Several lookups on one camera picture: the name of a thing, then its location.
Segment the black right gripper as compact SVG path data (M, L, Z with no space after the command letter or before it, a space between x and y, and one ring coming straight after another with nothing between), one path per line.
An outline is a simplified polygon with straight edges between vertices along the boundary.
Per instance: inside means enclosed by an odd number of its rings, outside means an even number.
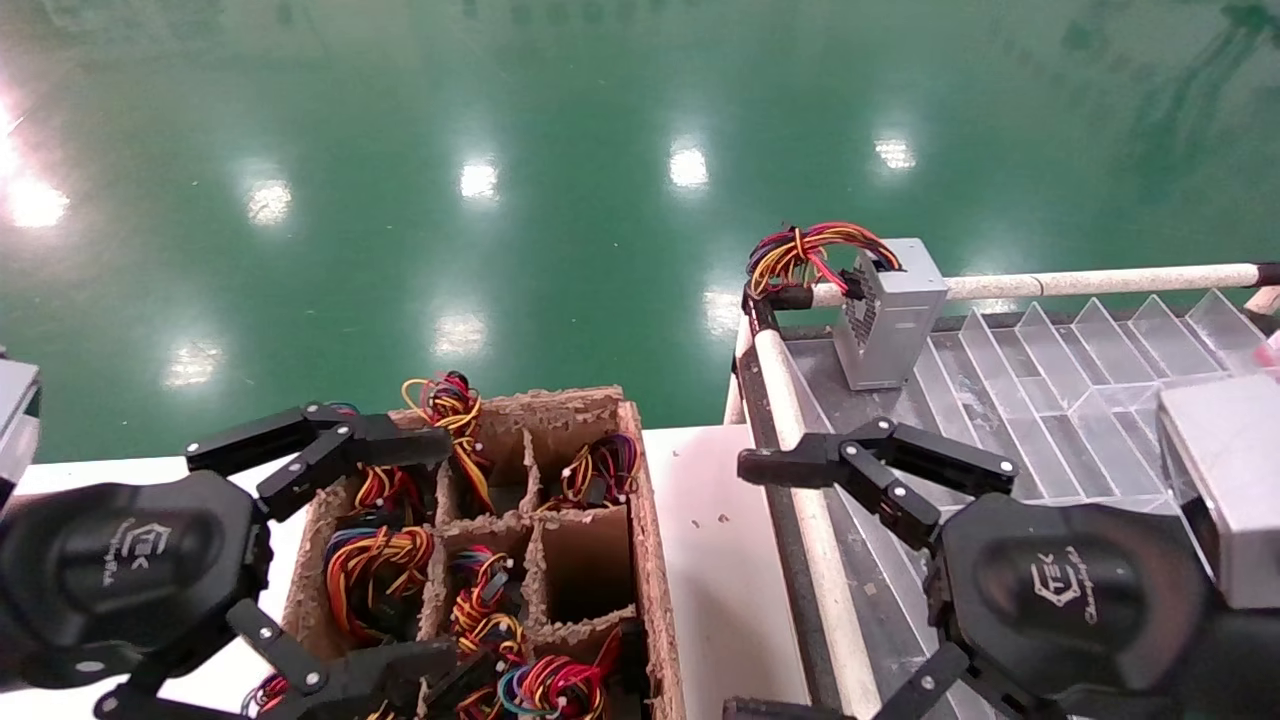
M1275 719L1277 610L1229 606L1181 519L1002 495L940 527L942 643L873 715L923 719L965 684L1006 719ZM849 719L732 697L723 719Z

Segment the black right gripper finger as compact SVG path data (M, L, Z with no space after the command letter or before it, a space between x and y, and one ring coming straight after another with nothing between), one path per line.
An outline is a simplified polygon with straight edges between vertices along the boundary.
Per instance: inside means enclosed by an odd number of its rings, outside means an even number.
M806 433L791 450L749 448L739 478L762 487L841 489L906 547L928 550L941 511L904 471L960 495L1011 495L1019 466L1004 455L878 416L846 434Z

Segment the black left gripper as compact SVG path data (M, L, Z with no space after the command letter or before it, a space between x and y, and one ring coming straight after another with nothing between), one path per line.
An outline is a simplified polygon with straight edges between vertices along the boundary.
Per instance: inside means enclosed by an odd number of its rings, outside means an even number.
M99 700L95 717L232 719L159 689L237 634L287 684L260 719L411 715L422 682L457 679L453 641L383 644L324 664L253 600L273 557L266 518L292 518L360 468L434 465L452 447L443 428L311 404L189 443L196 473L179 480L13 498L1 533L3 689L70 689L133 673ZM285 456L259 483L259 501L224 478Z

